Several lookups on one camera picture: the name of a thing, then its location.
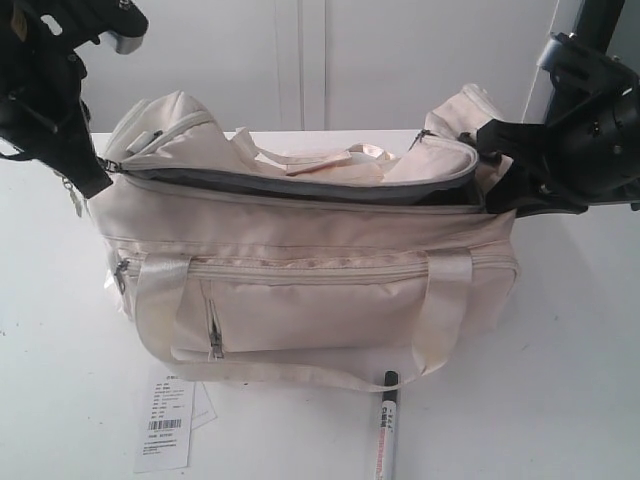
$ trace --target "white table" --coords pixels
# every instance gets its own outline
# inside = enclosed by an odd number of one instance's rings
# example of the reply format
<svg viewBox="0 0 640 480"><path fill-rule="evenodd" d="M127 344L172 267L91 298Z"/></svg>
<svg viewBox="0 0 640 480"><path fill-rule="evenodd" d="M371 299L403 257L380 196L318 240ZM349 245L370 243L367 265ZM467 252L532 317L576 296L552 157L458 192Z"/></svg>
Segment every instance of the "white table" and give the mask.
<svg viewBox="0 0 640 480"><path fill-rule="evenodd" d="M257 135L267 148L414 132ZM104 136L97 136L98 144ZM103 246L42 165L0 162L0 477L132 478L154 360L103 291ZM519 220L523 275L494 333L401 394L396 476L640 478L640 213ZM372 478L377 395L207 384L219 418L154 479Z"/></svg>

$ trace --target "white bag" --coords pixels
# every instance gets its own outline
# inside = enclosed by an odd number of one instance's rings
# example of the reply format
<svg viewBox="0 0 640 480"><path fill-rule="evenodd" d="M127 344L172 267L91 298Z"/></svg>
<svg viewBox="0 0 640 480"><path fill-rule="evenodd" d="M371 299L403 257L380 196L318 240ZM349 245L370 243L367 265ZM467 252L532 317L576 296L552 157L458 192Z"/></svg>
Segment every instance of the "white bag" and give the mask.
<svg viewBox="0 0 640 480"><path fill-rule="evenodd" d="M497 116L467 85L402 157L282 155L246 130L227 140L182 93L141 102L104 155L124 174L89 203L142 343L190 380L374 392L386 369L404 384L441 367L499 317L515 214L415 203L495 184L508 159L480 169L455 138Z"/></svg>

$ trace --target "marker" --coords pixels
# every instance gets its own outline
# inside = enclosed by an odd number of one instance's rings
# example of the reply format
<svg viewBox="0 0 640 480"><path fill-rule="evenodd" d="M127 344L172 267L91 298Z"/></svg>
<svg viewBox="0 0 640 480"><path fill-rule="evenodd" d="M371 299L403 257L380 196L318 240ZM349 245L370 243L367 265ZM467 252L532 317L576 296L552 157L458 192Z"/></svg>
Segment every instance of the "marker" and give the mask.
<svg viewBox="0 0 640 480"><path fill-rule="evenodd" d="M384 374L384 386L398 385L398 374L388 371ZM382 394L382 414L380 419L380 435L378 436L378 458L376 461L375 480L393 479L393 461L396 449L396 412L398 390L390 390Z"/></svg>

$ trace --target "bag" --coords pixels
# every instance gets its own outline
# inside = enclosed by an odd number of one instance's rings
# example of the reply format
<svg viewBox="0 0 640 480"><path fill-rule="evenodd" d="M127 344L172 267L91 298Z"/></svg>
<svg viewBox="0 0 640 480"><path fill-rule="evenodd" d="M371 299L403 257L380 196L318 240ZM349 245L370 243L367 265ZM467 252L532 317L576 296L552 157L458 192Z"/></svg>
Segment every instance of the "bag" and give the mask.
<svg viewBox="0 0 640 480"><path fill-rule="evenodd" d="M517 276L514 213L483 213L504 174L456 139L498 113L474 85L398 157L366 144L276 154L228 140L183 93L136 105L90 200L144 346L189 380L369 392L441 367L493 327Z"/></svg>

